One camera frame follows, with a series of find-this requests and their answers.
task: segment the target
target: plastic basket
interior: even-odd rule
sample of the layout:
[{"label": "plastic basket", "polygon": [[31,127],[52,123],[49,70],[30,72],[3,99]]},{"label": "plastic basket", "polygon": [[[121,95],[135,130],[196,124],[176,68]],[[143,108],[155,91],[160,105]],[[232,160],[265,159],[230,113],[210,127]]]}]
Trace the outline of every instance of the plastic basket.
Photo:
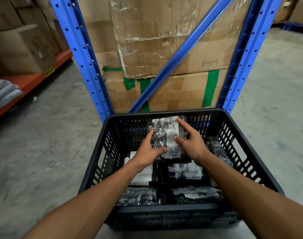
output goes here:
[{"label": "plastic basket", "polygon": [[[278,193],[284,192],[261,158],[223,109],[118,114],[108,117],[94,148],[78,193],[99,183],[123,165],[130,151],[137,151],[146,137],[149,119],[187,116],[189,124],[205,139],[216,136],[235,164],[235,169]],[[170,204],[168,191],[177,185],[168,179],[167,165],[157,164],[157,184],[163,205],[115,207],[105,221],[115,231],[226,228],[241,220],[227,201],[204,204]]]}]

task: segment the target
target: gray floor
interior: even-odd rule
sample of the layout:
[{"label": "gray floor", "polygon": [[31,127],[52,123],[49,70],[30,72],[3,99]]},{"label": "gray floor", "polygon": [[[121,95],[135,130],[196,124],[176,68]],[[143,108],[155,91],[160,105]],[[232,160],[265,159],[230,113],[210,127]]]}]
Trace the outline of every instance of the gray floor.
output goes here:
[{"label": "gray floor", "polygon": [[[272,29],[232,116],[284,189],[303,205],[303,35]],[[102,123],[74,65],[0,125],[0,238],[19,238],[75,196]],[[233,229],[114,233],[97,238],[254,238]]]}]

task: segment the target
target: person's right hand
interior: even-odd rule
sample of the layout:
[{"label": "person's right hand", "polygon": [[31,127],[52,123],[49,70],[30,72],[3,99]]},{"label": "person's right hand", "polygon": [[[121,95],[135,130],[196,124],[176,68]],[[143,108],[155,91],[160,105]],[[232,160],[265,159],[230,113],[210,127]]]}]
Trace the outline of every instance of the person's right hand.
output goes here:
[{"label": "person's right hand", "polygon": [[177,117],[177,121],[189,132],[190,138],[183,139],[182,137],[176,136],[173,139],[185,150],[187,155],[195,161],[198,166],[203,166],[202,161],[212,155],[212,153],[208,150],[197,130],[179,117]]}]

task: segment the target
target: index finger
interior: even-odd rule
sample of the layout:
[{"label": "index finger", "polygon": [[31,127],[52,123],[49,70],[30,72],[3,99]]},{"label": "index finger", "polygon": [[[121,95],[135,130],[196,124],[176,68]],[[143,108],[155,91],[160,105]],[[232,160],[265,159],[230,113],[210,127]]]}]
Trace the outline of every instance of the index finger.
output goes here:
[{"label": "index finger", "polygon": [[149,142],[151,141],[153,133],[154,133],[154,129],[152,128],[152,129],[149,131],[149,133],[147,133],[147,136],[146,136],[146,140],[147,140],[147,141],[149,141]]},{"label": "index finger", "polygon": [[193,133],[195,131],[195,129],[189,125],[188,123],[186,123],[185,121],[181,120],[180,117],[177,117],[177,121],[180,123],[180,125],[183,126],[183,128],[185,128],[190,134]]}]

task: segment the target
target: person's left arm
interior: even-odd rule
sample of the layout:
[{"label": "person's left arm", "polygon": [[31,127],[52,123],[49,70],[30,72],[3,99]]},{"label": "person's left arm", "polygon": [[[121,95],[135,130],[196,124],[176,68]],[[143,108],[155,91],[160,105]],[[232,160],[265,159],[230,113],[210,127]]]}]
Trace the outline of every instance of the person's left arm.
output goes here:
[{"label": "person's left arm", "polygon": [[166,152],[165,147],[151,148],[152,134],[121,169],[49,213],[22,239],[94,238],[135,175]]}]

